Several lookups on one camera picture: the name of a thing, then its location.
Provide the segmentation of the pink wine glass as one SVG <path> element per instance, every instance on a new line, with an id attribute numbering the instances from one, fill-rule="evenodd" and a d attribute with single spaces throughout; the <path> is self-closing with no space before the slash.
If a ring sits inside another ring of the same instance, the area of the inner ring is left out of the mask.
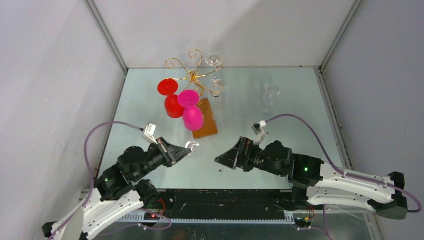
<path id="1" fill-rule="evenodd" d="M 178 103 L 184 108 L 182 113 L 183 124 L 190 131 L 199 130 L 204 124 L 202 111 L 197 106 L 200 97 L 195 90 L 183 90 L 177 97 Z"/>

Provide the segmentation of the red wine glass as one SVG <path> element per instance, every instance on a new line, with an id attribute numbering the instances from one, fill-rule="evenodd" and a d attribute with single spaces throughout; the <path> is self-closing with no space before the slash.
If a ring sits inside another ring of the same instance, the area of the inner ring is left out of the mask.
<path id="1" fill-rule="evenodd" d="M 170 118 L 180 118 L 184 108 L 178 103 L 178 83 L 172 78 L 165 78 L 157 85 L 157 91 L 165 96 L 164 108 Z"/>

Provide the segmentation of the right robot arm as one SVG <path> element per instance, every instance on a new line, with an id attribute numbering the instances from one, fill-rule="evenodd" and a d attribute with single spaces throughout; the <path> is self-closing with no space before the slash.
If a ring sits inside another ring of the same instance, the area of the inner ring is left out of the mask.
<path id="1" fill-rule="evenodd" d="M 401 192 L 405 179 L 400 172 L 379 176 L 332 167 L 319 158 L 293 153 L 278 140 L 261 149 L 242 136 L 214 161 L 230 169 L 249 172 L 256 168 L 287 177 L 292 184 L 290 201 L 297 209 L 308 205 L 350 206 L 393 220 L 403 220 L 408 213 L 407 199 Z"/>

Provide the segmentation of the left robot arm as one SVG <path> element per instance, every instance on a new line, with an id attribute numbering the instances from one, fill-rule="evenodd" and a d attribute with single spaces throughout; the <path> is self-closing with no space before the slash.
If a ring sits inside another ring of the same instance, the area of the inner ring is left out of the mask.
<path id="1" fill-rule="evenodd" d="M 143 150 L 128 147 L 114 165 L 103 171 L 84 197 L 83 224 L 79 240 L 92 240 L 124 215 L 143 207 L 153 208 L 158 190 L 145 176 L 160 166 L 173 167 L 192 152 L 190 148 L 169 143 L 163 137 Z"/>

